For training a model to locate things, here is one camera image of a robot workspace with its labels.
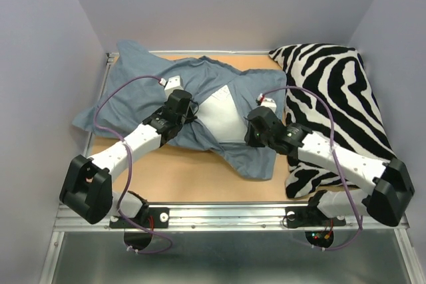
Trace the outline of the white pillow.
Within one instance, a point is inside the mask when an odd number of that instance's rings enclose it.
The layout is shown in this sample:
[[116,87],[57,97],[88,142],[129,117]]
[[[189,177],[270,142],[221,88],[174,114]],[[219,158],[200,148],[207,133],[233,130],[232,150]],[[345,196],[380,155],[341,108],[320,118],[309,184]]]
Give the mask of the white pillow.
[[200,104],[198,119],[219,143],[244,143],[247,126],[238,114],[228,85]]

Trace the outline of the blue pillowcase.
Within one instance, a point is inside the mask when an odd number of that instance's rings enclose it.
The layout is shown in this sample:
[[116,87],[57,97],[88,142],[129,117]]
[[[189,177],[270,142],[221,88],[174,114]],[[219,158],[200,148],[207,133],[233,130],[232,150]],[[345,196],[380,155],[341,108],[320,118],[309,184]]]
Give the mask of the blue pillowcase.
[[244,138],[247,117],[262,93],[269,94],[276,116],[282,116],[282,71],[240,71],[209,57],[168,60],[131,40],[119,41],[117,48],[104,94],[75,116],[73,126],[108,138],[126,136],[154,112],[169,108],[182,114],[171,146],[214,152],[245,179],[272,178],[275,152],[249,146]]

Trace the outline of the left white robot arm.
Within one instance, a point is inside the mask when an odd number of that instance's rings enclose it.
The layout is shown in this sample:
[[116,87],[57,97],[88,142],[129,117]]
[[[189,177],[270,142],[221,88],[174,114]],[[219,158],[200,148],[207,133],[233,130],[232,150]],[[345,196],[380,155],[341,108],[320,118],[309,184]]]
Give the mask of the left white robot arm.
[[96,224],[107,216],[125,216],[135,227],[147,222],[147,202],[126,186],[122,193],[112,183],[123,173],[132,176],[132,165],[143,156],[175,138],[192,115],[192,95],[176,89],[166,102],[142,121],[126,137],[88,158],[78,155],[71,160],[59,200],[85,221]]

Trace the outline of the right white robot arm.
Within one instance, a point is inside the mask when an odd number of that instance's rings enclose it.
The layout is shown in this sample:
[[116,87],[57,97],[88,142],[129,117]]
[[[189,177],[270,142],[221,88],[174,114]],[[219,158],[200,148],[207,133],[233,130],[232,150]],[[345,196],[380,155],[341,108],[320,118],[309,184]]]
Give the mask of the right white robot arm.
[[334,144],[301,124],[284,125],[271,108],[259,106],[247,117],[246,144],[270,148],[288,160],[308,162],[343,178],[343,185],[357,189],[343,194],[317,193],[306,208],[308,220],[321,224],[339,215],[368,215],[375,221],[397,226],[415,189],[407,166],[398,158],[369,158]]

